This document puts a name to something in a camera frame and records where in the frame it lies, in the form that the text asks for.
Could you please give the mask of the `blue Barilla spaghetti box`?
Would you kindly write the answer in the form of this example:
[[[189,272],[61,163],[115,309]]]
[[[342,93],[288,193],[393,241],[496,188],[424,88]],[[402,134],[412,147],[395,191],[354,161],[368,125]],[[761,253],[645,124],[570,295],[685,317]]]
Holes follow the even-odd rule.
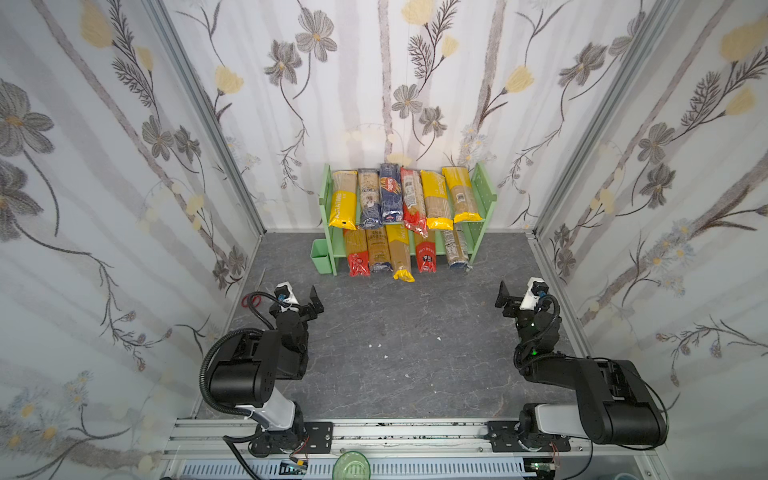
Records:
[[[403,198],[398,164],[383,163],[380,165],[379,185],[382,223],[388,225],[402,222]]]

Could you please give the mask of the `yellow Pastatime spaghetti bag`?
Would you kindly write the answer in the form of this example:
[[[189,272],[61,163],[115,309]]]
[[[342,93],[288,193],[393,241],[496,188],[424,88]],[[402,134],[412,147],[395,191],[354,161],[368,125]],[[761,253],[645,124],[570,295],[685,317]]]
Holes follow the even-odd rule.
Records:
[[[420,172],[430,230],[452,230],[453,217],[445,177],[435,171]]]

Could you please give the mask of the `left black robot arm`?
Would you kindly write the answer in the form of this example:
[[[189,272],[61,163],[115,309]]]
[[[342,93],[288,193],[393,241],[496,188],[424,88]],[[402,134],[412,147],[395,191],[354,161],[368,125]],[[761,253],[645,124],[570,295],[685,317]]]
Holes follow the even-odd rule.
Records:
[[[309,428],[299,404],[287,399],[277,381],[298,381],[309,362],[309,323],[324,312],[315,288],[302,304],[288,282],[270,292],[253,291],[242,304],[260,328],[233,330],[208,350],[199,372],[199,390],[211,409],[256,422],[247,437],[225,436],[233,452],[241,443],[255,457],[309,449]]]

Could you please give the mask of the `green round plastic lid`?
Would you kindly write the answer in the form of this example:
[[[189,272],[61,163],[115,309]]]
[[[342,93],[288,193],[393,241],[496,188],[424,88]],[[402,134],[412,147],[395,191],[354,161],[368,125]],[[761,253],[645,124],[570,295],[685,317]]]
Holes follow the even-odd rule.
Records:
[[[367,457],[357,451],[342,453],[336,460],[331,478],[333,480],[370,480],[372,469]]]

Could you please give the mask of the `red handled scissors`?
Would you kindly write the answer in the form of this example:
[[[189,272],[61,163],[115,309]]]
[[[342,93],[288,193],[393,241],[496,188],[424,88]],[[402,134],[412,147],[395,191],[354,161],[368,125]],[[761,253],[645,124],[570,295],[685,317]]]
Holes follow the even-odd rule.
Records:
[[[261,287],[265,275],[266,275],[266,269],[263,269],[257,282],[257,289]],[[251,309],[251,308],[257,308],[261,304],[261,302],[262,302],[262,298],[259,295],[251,296],[250,294],[246,294],[242,297],[240,305],[244,309]]]

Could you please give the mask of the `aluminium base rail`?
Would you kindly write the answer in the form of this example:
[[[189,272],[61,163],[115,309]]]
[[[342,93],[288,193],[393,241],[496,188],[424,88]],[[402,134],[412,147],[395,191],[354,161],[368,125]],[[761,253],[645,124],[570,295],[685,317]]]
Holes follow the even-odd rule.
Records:
[[[659,456],[620,447],[592,444],[585,439],[559,440],[556,447],[537,451],[489,436],[488,425],[503,433],[513,420],[469,419],[334,419],[308,425],[307,451],[273,453],[257,458],[241,443],[233,452],[225,436],[247,437],[255,425],[245,420],[179,420],[163,451],[163,479],[252,479],[253,460],[287,460],[305,470],[315,459],[339,458],[357,451],[374,458],[521,458],[533,478],[517,479],[666,479]]]

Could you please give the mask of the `blue gold Meli pasta bag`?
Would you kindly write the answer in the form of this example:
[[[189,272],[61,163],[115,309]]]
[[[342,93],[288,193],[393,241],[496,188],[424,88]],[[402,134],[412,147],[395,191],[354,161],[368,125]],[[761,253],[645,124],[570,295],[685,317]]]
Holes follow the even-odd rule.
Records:
[[[388,239],[384,227],[366,231],[369,268],[372,273],[392,271]]]

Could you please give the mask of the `clear barcode spaghetti bag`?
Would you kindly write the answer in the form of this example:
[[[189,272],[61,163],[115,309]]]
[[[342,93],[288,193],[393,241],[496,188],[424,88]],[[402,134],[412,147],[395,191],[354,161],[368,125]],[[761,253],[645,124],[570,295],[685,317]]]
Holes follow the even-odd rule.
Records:
[[[469,252],[463,228],[455,225],[452,230],[444,230],[442,237],[448,266],[451,269],[469,269]]]

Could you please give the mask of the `blue portrait spaghetti bag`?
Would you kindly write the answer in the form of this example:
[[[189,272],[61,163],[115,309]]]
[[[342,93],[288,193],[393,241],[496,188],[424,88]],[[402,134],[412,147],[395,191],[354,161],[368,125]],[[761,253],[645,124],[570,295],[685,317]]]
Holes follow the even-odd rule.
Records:
[[[358,171],[359,201],[361,208],[359,225],[363,229],[382,226],[379,173],[375,169]]]

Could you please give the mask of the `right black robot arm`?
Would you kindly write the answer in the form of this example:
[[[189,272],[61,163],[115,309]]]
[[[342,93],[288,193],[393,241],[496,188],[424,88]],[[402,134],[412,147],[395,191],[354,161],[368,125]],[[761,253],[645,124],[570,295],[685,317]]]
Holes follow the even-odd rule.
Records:
[[[541,278],[529,279],[521,296],[501,282],[494,306],[514,320],[519,343],[512,363],[528,382],[575,393],[573,404],[528,403],[511,432],[489,424],[489,436],[523,449],[556,447],[559,440],[586,439],[635,451],[663,445],[669,433],[666,408],[628,360],[576,357],[556,349],[562,324],[559,300]]]

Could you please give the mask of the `small green cup bin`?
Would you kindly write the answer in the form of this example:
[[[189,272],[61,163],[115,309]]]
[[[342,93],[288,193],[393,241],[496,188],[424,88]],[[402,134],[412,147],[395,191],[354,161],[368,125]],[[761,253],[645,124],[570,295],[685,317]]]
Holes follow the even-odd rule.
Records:
[[[333,257],[325,239],[315,239],[311,245],[310,258],[321,275],[333,273]]]

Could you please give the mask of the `yellow label spaghetti bag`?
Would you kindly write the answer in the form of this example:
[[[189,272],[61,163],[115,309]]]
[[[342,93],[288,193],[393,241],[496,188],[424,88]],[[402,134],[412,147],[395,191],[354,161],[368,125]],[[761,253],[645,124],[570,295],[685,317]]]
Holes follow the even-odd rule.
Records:
[[[357,177],[354,170],[332,173],[332,198],[329,225],[345,230],[356,230]]]

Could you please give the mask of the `green two-tier shelf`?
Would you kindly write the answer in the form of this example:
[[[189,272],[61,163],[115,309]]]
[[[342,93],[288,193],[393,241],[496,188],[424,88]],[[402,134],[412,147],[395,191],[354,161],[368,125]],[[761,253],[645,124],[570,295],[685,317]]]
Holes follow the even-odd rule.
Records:
[[[332,198],[332,173],[329,164],[324,165],[322,175],[322,187],[318,193],[318,205],[320,208],[321,226],[328,244],[328,249],[333,257],[333,273],[336,276],[339,270],[339,261],[346,259],[343,239],[343,229],[330,227],[328,218],[331,209]],[[469,252],[469,264],[476,260],[481,242],[488,231],[490,220],[497,206],[497,188],[493,185],[492,178],[483,164],[478,164],[471,171],[471,184],[477,202],[478,210],[483,217],[479,222],[460,222],[463,228]]]

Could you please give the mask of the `red white-label spaghetti bag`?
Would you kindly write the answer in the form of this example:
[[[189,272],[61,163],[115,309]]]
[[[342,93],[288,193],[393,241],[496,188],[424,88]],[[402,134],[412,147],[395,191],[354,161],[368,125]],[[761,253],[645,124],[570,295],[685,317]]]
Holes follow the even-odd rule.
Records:
[[[417,170],[400,169],[404,226],[423,238],[428,237],[426,205],[420,173]]]

